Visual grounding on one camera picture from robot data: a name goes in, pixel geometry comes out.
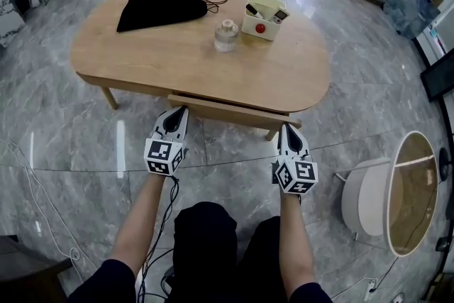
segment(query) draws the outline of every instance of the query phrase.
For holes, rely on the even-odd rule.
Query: black drawstring bag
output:
[[[207,11],[217,13],[228,0],[129,0],[121,13],[117,32],[165,26],[201,18]]]

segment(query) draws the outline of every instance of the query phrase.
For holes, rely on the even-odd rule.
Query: black sleeve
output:
[[[321,289],[320,284],[307,283],[295,290],[289,303],[333,303],[330,297]]]
[[[68,298],[77,302],[135,302],[133,271],[121,261],[109,259]]]

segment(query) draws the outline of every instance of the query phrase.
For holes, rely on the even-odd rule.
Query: glass tabletop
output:
[[[435,211],[436,159],[426,137],[411,132],[393,161],[385,231],[394,253],[408,255],[426,235]]]

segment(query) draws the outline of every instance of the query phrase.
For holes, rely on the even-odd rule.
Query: gray tile floor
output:
[[[168,107],[164,99],[115,92],[121,107],[113,111],[100,90],[72,70],[69,53],[74,35],[102,1],[50,0],[30,12],[26,26],[3,50],[0,61],[0,138],[19,144],[96,265],[109,254],[116,230],[146,177],[143,143],[157,115]],[[302,120],[319,163],[321,181],[305,196],[301,209],[314,247],[317,276],[334,296],[361,277],[380,278],[394,259],[387,251],[352,240],[341,216],[343,186],[333,179],[333,171],[390,156],[399,138],[410,130],[425,133],[437,152],[447,138],[441,113],[428,103],[421,85],[420,57],[408,40],[391,29],[379,8],[361,0],[284,1],[312,19],[331,54],[333,82],[328,93],[319,104],[294,116]],[[277,141],[266,142],[265,134],[191,118],[189,154],[178,170],[181,190],[173,216],[198,201],[218,202],[238,222],[244,248],[255,226],[279,212],[278,190],[270,185]],[[31,248],[61,258],[33,204],[26,173],[3,143],[0,183],[0,233],[17,233]],[[67,232],[45,202],[43,191],[32,185],[57,242],[69,252],[73,243]],[[412,302],[425,290],[441,258],[434,248],[446,230],[443,213],[449,188],[446,182],[440,184],[428,236],[414,254],[396,262],[375,302],[390,301],[400,291]],[[160,216],[169,189],[167,185]],[[172,239],[172,224],[168,224],[160,249],[171,248]],[[84,257],[76,264],[84,278],[94,272]],[[166,255],[147,278],[151,291],[160,291],[158,280],[170,264],[171,256]],[[68,292],[79,284],[73,271],[61,278]],[[355,285],[335,302],[359,302],[365,284]]]

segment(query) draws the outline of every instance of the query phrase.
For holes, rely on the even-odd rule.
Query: round side table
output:
[[[436,157],[427,138],[411,131],[391,159],[368,160],[350,171],[342,195],[347,227],[384,235],[396,256],[415,251],[431,224],[438,193]]]

